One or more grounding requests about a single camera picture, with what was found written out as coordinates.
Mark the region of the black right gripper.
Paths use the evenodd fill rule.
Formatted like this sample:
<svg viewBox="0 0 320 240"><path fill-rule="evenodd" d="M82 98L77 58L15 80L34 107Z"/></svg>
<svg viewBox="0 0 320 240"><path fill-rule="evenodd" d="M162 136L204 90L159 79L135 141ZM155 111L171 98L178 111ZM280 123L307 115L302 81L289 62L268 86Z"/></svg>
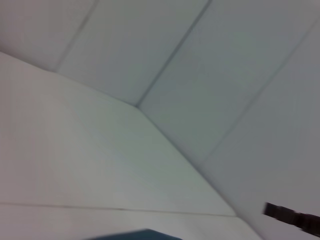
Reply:
<svg viewBox="0 0 320 240"><path fill-rule="evenodd" d="M274 205L272 203L266 202L264 205L264 210L262 212L264 215L274 218L280 222L293 225L300 228L302 231L311 234L313 236L320 235L320 217L298 213L292 209Z"/></svg>

